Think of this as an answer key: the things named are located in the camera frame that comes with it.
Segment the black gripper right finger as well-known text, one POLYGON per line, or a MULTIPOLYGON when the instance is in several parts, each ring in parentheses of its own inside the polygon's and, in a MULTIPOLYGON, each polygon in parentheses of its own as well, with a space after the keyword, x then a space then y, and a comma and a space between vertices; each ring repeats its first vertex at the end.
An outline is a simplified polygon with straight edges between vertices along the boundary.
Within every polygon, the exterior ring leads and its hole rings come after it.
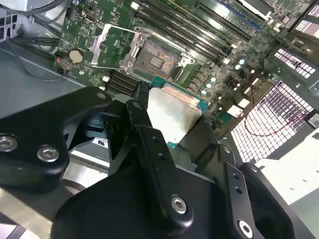
POLYGON ((262 171, 238 164, 229 146, 219 142, 213 122, 198 119, 180 141, 195 173, 211 179, 215 239, 309 239, 310 230, 262 171))

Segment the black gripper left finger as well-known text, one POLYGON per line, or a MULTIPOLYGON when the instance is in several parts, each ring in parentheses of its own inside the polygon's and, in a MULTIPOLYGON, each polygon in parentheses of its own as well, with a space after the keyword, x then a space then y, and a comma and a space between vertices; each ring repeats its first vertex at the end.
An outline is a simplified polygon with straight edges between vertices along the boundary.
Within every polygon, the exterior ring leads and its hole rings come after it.
POLYGON ((116 173, 138 167, 154 223, 166 231, 185 231, 194 212, 187 202, 177 168, 162 133, 136 100, 116 102, 96 87, 85 87, 25 109, 0 121, 0 134, 13 148, 0 152, 0 183, 35 192, 54 189, 69 164, 69 150, 101 121, 116 173))

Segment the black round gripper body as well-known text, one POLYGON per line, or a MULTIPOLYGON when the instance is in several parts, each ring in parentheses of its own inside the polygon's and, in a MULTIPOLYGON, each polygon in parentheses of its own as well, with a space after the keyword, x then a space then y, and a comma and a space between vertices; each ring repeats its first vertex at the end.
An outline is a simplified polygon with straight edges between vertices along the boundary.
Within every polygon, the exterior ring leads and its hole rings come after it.
MULTIPOLYGON (((177 168, 194 221, 182 239, 229 239, 224 203, 209 178, 177 168)), ((136 166, 128 166, 70 198, 53 222, 53 239, 167 239, 154 223, 145 183, 136 166)))

